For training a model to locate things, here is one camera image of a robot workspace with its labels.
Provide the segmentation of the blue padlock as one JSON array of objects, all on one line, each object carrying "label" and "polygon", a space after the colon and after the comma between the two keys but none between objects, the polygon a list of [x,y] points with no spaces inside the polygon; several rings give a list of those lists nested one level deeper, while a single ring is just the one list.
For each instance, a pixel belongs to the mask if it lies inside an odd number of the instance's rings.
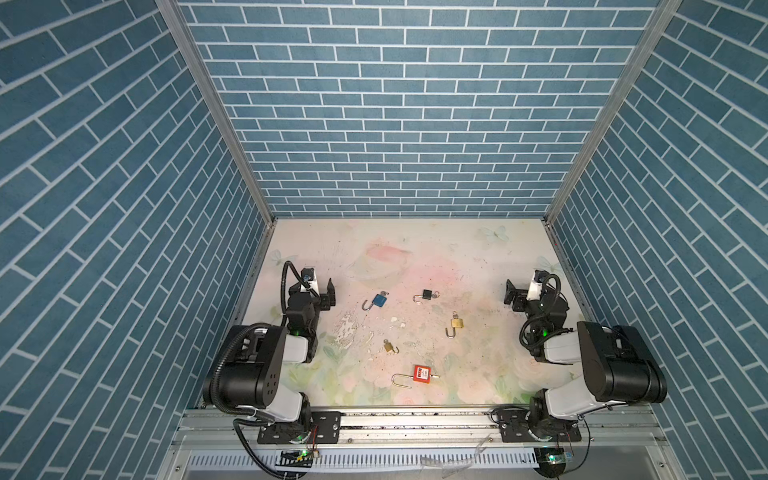
[{"label": "blue padlock", "polygon": [[387,302],[389,293],[381,291],[376,294],[372,300],[366,300],[362,303],[361,308],[363,311],[370,311],[373,307],[383,307]]}]

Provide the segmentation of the black padlock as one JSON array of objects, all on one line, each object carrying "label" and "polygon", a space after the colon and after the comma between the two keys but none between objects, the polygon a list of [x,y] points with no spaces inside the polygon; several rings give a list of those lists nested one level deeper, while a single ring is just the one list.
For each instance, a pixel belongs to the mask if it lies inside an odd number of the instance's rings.
[{"label": "black padlock", "polygon": [[421,304],[422,302],[435,300],[439,297],[440,293],[438,291],[424,289],[421,294],[414,295],[412,300],[417,304]]}]

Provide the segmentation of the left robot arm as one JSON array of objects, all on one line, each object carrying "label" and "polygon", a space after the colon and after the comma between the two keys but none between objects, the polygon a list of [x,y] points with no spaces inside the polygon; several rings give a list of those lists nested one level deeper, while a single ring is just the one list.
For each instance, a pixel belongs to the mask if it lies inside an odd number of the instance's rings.
[{"label": "left robot arm", "polygon": [[336,305],[335,287],[319,287],[315,269],[287,260],[280,279],[278,325],[229,329],[204,380],[203,400],[219,411],[268,426],[310,428],[308,397],[280,381],[285,364],[308,364],[318,346],[320,314]]}]

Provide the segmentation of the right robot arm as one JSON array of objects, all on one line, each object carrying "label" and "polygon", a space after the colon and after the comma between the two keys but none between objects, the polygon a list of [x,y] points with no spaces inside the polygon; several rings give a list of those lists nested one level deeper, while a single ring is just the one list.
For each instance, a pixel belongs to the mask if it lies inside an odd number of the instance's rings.
[{"label": "right robot arm", "polygon": [[667,380],[636,328],[566,325],[569,304],[558,275],[536,270],[526,288],[507,281],[503,303],[525,315],[518,342],[533,360],[581,368],[568,383],[532,396],[525,422],[534,438],[570,437],[587,414],[667,398]]}]

